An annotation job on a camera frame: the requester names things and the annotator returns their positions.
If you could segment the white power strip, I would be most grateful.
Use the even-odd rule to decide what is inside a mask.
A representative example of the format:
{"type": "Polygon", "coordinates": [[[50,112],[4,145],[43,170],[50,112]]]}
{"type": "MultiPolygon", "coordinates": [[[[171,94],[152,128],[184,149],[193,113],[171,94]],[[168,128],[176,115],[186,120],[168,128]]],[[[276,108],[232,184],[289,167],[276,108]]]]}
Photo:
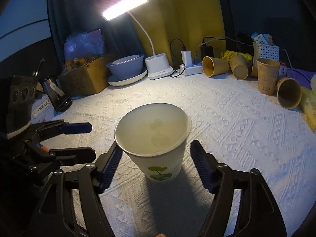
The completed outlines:
{"type": "Polygon", "coordinates": [[[189,67],[186,67],[184,70],[185,76],[195,75],[195,74],[202,74],[202,63],[192,64],[189,67]]]}

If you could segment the white USB charger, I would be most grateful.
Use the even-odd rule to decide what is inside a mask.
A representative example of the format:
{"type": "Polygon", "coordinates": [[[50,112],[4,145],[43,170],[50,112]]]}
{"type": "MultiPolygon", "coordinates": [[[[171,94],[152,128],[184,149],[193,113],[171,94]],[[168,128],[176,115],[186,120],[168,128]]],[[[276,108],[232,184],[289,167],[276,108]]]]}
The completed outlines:
{"type": "Polygon", "coordinates": [[[185,65],[185,67],[192,66],[192,56],[189,50],[181,51],[181,57],[182,57],[182,62],[185,65]]]}

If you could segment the white plastic basket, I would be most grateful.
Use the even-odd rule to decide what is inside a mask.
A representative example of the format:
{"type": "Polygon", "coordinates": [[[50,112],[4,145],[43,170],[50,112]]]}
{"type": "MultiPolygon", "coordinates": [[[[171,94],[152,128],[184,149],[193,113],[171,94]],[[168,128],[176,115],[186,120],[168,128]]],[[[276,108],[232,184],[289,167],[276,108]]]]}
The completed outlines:
{"type": "Polygon", "coordinates": [[[279,61],[280,59],[280,47],[277,45],[268,45],[253,43],[254,58],[266,58],[279,61]]]}

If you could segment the brown paper cup lying left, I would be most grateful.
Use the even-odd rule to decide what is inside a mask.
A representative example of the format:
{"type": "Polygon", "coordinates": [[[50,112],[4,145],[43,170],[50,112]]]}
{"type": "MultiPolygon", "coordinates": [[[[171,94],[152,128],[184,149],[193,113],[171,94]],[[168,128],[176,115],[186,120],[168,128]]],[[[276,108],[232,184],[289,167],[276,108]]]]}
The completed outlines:
{"type": "Polygon", "coordinates": [[[224,59],[205,56],[202,60],[202,71],[209,78],[227,73],[228,70],[229,64],[224,59]]]}

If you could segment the brown paper cup lying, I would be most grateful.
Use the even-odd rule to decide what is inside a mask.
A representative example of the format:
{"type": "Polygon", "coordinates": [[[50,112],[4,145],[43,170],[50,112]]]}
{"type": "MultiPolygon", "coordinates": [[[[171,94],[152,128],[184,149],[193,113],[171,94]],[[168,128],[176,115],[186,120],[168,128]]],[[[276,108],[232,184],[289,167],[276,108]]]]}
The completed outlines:
{"type": "Polygon", "coordinates": [[[293,78],[281,78],[277,83],[277,99],[283,108],[295,108],[302,99],[299,82],[293,78]]]}
{"type": "Polygon", "coordinates": [[[245,80],[248,77],[248,66],[244,56],[233,55],[229,59],[229,65],[236,79],[245,80]]]}
{"type": "Polygon", "coordinates": [[[202,71],[209,78],[227,73],[228,70],[229,64],[224,59],[205,56],[202,60],[202,71]]]}

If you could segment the white paper cup green print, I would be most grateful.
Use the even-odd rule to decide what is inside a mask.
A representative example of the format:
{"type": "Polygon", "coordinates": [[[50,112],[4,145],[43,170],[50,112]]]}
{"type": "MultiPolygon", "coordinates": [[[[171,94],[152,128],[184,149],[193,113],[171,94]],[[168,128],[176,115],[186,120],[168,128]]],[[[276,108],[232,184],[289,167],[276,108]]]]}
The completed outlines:
{"type": "Polygon", "coordinates": [[[190,116],[183,109],[152,103],[121,118],[114,137],[148,179],[167,182],[179,175],[191,126],[190,116]]]}

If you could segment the clear plastic bag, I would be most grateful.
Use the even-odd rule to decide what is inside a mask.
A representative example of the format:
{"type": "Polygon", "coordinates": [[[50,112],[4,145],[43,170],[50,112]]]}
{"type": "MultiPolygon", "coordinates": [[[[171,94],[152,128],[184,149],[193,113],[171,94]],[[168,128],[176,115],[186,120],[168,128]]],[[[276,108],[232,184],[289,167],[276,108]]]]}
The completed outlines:
{"type": "Polygon", "coordinates": [[[75,69],[105,54],[105,44],[100,28],[74,33],[64,43],[64,67],[75,69]]]}

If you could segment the yellow tissue pack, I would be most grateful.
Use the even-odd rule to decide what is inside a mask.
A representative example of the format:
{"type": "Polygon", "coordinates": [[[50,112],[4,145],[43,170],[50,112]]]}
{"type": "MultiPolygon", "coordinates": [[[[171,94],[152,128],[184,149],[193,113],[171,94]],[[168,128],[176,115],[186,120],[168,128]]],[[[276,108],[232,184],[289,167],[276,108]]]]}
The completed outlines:
{"type": "Polygon", "coordinates": [[[301,87],[302,98],[300,100],[300,107],[304,112],[305,120],[311,131],[315,133],[316,127],[316,111],[315,111],[315,92],[306,87],[301,87]]]}

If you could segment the cardboard box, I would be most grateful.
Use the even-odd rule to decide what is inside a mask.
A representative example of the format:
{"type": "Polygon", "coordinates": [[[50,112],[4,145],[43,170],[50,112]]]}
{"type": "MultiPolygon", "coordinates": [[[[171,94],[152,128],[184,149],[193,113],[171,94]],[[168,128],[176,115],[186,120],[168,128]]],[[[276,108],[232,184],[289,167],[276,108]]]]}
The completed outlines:
{"type": "Polygon", "coordinates": [[[86,65],[59,75],[61,88],[71,97],[98,94],[109,86],[111,72],[106,65],[118,59],[118,53],[106,54],[86,65]]]}

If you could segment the lavender bowl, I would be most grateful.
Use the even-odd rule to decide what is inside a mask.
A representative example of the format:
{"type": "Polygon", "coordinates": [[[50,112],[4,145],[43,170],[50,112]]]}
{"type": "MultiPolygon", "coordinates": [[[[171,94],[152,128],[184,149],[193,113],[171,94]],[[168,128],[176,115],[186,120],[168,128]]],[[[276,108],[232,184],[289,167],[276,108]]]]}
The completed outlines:
{"type": "Polygon", "coordinates": [[[141,73],[144,55],[131,55],[107,64],[112,75],[118,80],[133,78],[141,73]]]}

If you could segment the white textured tablecloth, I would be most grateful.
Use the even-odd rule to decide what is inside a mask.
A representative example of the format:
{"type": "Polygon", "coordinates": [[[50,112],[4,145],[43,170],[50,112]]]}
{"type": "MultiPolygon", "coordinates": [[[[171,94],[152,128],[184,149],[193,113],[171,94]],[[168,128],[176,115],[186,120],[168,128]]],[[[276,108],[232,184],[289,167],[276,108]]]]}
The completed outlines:
{"type": "MultiPolygon", "coordinates": [[[[277,201],[287,234],[294,234],[315,203],[315,134],[299,110],[280,107],[274,97],[257,90],[255,81],[198,74],[109,86],[75,99],[59,115],[67,122],[90,122],[90,133],[60,135],[44,145],[89,146],[99,155],[113,144],[120,118],[159,102],[182,108],[192,121],[188,141],[200,141],[220,163],[241,171],[257,168],[277,201]]],[[[203,188],[186,152],[180,174],[167,183],[148,180],[123,156],[100,199],[116,236],[196,236],[213,196],[203,188]]]]}

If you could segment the black clip stand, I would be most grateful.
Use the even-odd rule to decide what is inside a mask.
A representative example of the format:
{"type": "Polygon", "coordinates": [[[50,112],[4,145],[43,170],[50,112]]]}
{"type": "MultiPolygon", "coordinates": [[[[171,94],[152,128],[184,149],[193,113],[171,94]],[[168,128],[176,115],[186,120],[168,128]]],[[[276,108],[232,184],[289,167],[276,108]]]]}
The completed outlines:
{"type": "Polygon", "coordinates": [[[64,112],[72,105],[73,100],[57,86],[52,78],[44,80],[43,90],[56,112],[64,112]]]}

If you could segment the black power adapter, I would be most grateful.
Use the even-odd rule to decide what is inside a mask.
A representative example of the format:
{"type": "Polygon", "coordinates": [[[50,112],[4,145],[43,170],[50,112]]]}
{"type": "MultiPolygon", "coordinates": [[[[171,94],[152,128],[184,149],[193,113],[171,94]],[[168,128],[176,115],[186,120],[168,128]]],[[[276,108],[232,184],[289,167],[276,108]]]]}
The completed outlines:
{"type": "Polygon", "coordinates": [[[203,44],[200,47],[200,52],[201,52],[201,60],[204,59],[204,57],[214,57],[214,49],[212,46],[203,44]]]}

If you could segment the upright brown paper cup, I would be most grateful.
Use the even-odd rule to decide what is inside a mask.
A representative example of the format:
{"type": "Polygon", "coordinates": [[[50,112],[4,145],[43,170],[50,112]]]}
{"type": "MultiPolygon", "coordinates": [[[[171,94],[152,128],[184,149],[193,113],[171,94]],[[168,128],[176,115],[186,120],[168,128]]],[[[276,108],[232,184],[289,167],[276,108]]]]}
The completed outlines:
{"type": "Polygon", "coordinates": [[[273,95],[280,69],[280,63],[267,58],[257,58],[258,90],[273,95]]]}

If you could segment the brown paper cup behind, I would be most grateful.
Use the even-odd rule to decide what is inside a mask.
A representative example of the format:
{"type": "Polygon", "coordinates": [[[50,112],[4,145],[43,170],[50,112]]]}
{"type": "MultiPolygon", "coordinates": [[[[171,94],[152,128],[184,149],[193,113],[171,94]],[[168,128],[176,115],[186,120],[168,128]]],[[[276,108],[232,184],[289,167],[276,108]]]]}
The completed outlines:
{"type": "Polygon", "coordinates": [[[257,60],[254,56],[252,57],[251,76],[254,78],[258,77],[257,60]]]}

